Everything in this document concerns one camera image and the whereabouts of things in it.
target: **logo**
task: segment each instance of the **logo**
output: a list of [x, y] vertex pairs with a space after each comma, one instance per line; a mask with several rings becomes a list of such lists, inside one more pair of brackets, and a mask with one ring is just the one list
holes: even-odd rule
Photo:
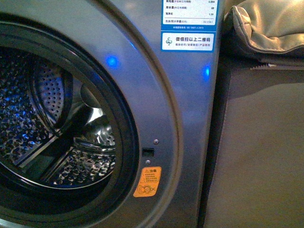
[[151, 191], [155, 191], [155, 188], [152, 188], [150, 185], [139, 185], [137, 190], [139, 194], [149, 194]]
[[170, 46], [170, 44], [172, 43], [172, 40], [170, 40], [170, 37], [168, 37], [168, 39], [166, 40], [166, 43]]

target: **fabric cover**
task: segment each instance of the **fabric cover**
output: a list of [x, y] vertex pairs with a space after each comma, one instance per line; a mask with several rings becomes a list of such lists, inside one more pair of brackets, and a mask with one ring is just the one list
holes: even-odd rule
[[304, 57], [304, 1], [246, 0], [225, 17], [222, 50], [261, 59]]

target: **gray metal surface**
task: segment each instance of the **gray metal surface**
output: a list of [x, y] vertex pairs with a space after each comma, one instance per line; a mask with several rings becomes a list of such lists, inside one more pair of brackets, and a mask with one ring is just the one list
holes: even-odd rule
[[[1, 10], [49, 26], [90, 53], [122, 91], [140, 148], [155, 148], [149, 164], [140, 157], [135, 183], [121, 205], [96, 218], [92, 227], [195, 227], [219, 37], [214, 53], [161, 52], [161, 0], [103, 2], [10, 0], [1, 3]], [[218, 24], [223, 10], [220, 4]], [[205, 67], [208, 76], [202, 73]], [[154, 197], [135, 198], [146, 166], [162, 168], [159, 188]]]

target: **white label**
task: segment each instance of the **white label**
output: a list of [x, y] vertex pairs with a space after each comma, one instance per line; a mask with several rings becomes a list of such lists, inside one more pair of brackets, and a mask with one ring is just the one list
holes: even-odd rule
[[163, 50], [212, 51], [212, 33], [167, 33], [162, 34]]
[[215, 25], [218, 0], [163, 0], [164, 25]]

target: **perforated drum surface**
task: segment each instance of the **perforated drum surface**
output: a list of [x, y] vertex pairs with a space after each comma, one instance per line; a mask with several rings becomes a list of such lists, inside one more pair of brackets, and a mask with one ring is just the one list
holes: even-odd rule
[[67, 118], [73, 80], [37, 56], [0, 50], [0, 162], [18, 176], [66, 189], [98, 183], [113, 171], [114, 137], [102, 109], [94, 116], [81, 104], [87, 121], [79, 113]]

